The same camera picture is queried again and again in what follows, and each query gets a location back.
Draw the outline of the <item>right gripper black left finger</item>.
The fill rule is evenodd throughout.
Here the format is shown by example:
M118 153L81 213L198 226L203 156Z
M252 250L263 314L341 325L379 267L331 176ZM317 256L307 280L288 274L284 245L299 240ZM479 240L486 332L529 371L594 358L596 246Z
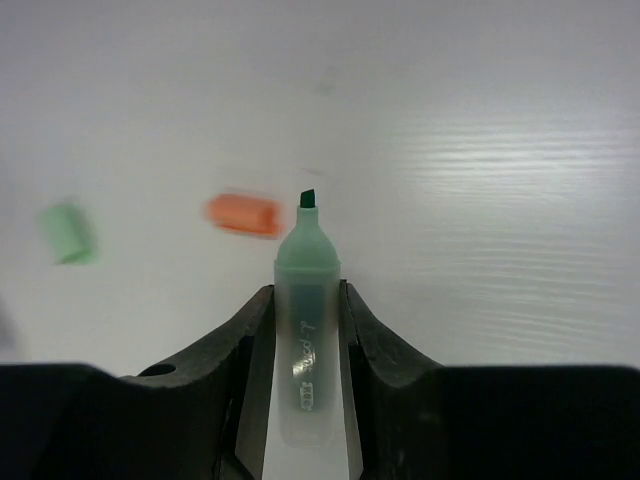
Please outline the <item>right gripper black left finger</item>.
M258 479L274 372L265 286L227 322L135 376L1 369L5 479Z

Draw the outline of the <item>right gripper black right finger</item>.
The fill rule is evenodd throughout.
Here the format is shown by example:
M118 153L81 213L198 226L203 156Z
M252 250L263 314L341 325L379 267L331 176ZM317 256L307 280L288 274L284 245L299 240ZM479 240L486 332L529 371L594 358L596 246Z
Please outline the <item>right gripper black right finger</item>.
M639 373L626 366L441 365L339 291L353 479L635 479Z

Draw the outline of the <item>green highlighter marker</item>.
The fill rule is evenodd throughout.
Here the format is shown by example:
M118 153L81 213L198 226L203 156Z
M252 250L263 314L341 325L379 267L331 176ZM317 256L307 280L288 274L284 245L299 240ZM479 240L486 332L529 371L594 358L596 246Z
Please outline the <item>green highlighter marker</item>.
M278 410L289 446L320 447L333 436L340 274L316 193L306 190L274 262Z

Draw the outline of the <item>green marker cap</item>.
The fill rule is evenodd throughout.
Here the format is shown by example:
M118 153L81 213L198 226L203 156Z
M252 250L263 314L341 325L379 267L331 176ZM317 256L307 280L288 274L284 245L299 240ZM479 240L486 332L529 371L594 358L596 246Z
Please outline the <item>green marker cap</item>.
M47 206L37 225L55 265L86 265L98 255L98 243L85 209L65 199Z

